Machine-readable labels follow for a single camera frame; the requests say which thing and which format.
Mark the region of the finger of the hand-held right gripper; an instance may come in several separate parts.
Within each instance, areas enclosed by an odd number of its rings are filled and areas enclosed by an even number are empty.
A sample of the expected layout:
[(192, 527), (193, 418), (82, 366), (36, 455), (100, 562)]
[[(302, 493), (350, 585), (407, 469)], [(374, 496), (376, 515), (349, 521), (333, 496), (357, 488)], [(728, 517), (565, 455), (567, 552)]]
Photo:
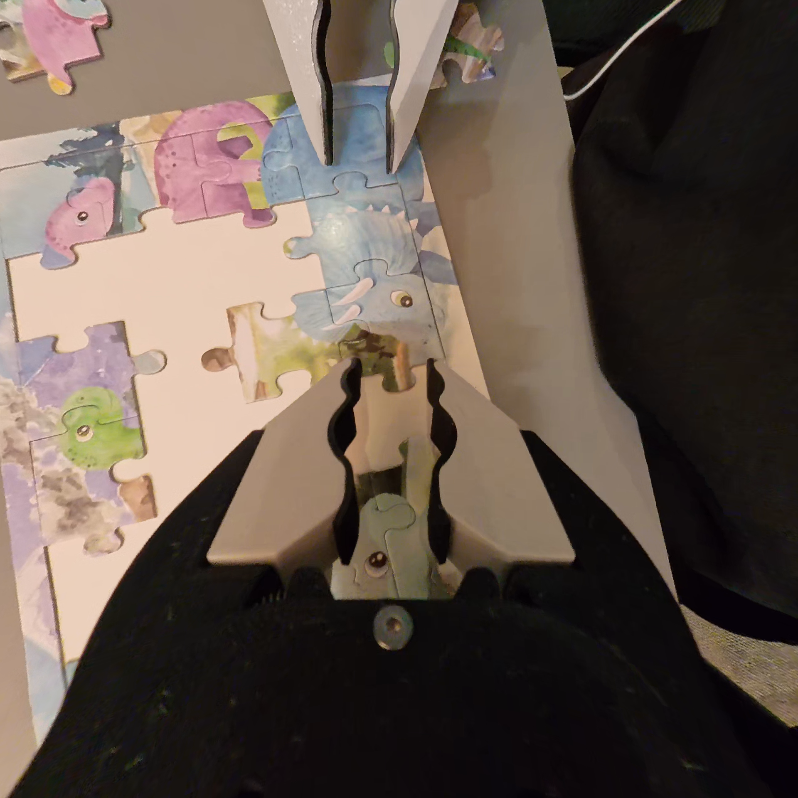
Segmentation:
[(413, 138), (457, 1), (392, 1), (394, 67), (385, 102), (386, 170), (395, 173)]
[(325, 166), (334, 160), (334, 92), (325, 61), (330, 1), (264, 1), (294, 100)]

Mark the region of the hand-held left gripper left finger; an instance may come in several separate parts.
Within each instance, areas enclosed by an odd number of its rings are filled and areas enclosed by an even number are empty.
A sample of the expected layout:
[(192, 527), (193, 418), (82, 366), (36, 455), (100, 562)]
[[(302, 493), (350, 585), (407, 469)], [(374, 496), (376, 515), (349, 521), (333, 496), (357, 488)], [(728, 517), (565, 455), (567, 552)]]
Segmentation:
[(359, 510), (351, 464), (362, 364), (346, 358), (263, 429), (207, 552), (214, 565), (348, 565)]

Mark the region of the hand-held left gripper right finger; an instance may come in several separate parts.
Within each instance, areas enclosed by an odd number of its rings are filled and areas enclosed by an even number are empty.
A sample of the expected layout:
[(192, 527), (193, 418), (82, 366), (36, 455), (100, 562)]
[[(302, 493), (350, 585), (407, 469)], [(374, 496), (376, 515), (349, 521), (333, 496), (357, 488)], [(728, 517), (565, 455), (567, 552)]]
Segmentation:
[(506, 577), (514, 566), (570, 564), (574, 549), (522, 431), (443, 361), (427, 362), (433, 466), (429, 545), (440, 564)]

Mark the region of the purple blue green puzzle piece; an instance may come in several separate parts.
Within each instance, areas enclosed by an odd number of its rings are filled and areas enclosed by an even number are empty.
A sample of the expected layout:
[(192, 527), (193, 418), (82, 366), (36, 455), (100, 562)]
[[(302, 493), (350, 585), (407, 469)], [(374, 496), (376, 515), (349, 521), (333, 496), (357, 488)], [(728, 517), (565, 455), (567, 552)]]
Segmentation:
[(261, 178), (269, 121), (238, 123), (192, 135), (208, 218), (240, 213), (248, 228), (268, 227), (275, 214)]

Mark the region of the purple dinosaur body puzzle piece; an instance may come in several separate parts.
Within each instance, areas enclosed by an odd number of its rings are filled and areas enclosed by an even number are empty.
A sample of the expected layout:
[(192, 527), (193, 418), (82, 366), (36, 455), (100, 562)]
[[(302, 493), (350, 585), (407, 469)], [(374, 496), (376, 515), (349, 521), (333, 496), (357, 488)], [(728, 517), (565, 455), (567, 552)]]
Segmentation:
[(172, 211), (173, 222), (205, 219), (203, 172), (195, 159), (192, 137), (162, 138), (155, 147), (153, 163), (160, 203)]

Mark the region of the blue white puzzle piece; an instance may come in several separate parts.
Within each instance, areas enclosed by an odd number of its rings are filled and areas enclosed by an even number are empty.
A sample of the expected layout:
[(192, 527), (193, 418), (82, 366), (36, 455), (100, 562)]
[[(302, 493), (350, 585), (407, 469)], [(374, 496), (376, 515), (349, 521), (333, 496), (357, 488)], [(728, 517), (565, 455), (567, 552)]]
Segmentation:
[(311, 234), (289, 238), (286, 257), (317, 255), (327, 288), (354, 284), (356, 267), (365, 261), (383, 261), (389, 276), (418, 269), (414, 229), (398, 183), (368, 187), (364, 174), (347, 172), (334, 187), (334, 194), (306, 201)]

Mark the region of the dinosaur puzzle tray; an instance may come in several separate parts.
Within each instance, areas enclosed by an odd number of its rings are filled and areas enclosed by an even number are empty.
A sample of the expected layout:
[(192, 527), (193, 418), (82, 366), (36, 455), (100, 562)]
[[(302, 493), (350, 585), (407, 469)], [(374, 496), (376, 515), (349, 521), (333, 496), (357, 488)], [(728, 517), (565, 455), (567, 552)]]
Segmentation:
[[(264, 193), (275, 214), (268, 227), (245, 227), (240, 213), (176, 224), (160, 203), (153, 169), (162, 138), (238, 123), (269, 121), (273, 127), (291, 105), (290, 94), (267, 95), (2, 143), (2, 170), (44, 164), (75, 177), (117, 178), (136, 169), (158, 201), (140, 216), (140, 231), (78, 245), (71, 266), (49, 270), (37, 255), (7, 260), (2, 253), (2, 520), (8, 524), (26, 681), (22, 687), (20, 677), (2, 676), (2, 696), (25, 695), (36, 746), (49, 732), (113, 589), (157, 524), (246, 434), (316, 383), (305, 371), (290, 372), (278, 379), (279, 397), (246, 403), (235, 367), (212, 373), (201, 364), (207, 350), (232, 344), (228, 308), (262, 303), (267, 318), (294, 316), (294, 294), (327, 289), (317, 255), (289, 259), (283, 249), (289, 238), (311, 234), (307, 200), (271, 205)], [(421, 277), (427, 289), (441, 359), (487, 395), (423, 165), (424, 198), (404, 200), (419, 261), (409, 274)], [(365, 261), (356, 267), (355, 283), (400, 275), (389, 276), (381, 260)], [(159, 350), (166, 356), (161, 372), (133, 380), (145, 454), (113, 469), (118, 481), (151, 478), (156, 516), (123, 527), (118, 552), (89, 556), (77, 540), (44, 544), (15, 344), (53, 336), (55, 350), (69, 353), (87, 344), (90, 326), (112, 322), (125, 324), (131, 354)], [(364, 376), (357, 419), (377, 430), (366, 428), (355, 440), (356, 474), (400, 464), (400, 444), (421, 436), (423, 367), (413, 369), (414, 386), (398, 393), (386, 391), (380, 377)]]

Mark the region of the green dinosaur brown puzzle piece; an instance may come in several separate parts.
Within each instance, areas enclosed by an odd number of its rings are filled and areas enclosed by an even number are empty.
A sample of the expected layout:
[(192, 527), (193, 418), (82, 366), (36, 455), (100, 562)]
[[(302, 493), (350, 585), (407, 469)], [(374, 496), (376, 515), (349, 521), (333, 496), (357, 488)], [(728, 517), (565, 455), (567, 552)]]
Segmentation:
[[(472, 2), (392, 2), (389, 20), (392, 39), (384, 47), (391, 68), (388, 84), (397, 82), (400, 43), (409, 43), (409, 55), (418, 56), (427, 46), (442, 46), (431, 89), (448, 84), (444, 63), (454, 62), (464, 84), (494, 77), (493, 55), (504, 48), (504, 36), (497, 25), (484, 26)], [(411, 34), (419, 38), (410, 42)]]

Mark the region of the blue dinosaur body puzzle piece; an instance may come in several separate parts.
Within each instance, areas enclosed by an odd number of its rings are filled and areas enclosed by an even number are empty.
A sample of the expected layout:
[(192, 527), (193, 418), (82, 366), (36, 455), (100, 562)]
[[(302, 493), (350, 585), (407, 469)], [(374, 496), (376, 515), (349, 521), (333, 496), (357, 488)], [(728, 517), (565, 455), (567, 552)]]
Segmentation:
[(324, 165), (296, 104), (274, 122), (263, 150), (261, 177), (271, 205), (333, 195), (346, 173), (365, 177), (368, 188), (399, 184), (406, 201), (424, 198), (424, 165), (416, 140), (395, 174), (386, 171), (385, 85), (334, 86), (334, 159)]

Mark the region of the pink dinosaur head puzzle piece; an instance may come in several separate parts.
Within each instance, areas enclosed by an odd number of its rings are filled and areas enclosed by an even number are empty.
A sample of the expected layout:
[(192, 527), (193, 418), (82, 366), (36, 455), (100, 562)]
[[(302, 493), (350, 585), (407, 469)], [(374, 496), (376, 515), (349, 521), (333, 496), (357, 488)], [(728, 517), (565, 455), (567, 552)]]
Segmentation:
[(137, 170), (121, 177), (82, 176), (25, 165), (2, 170), (2, 253), (37, 255), (45, 269), (71, 266), (76, 247), (142, 229), (140, 216), (158, 207)]

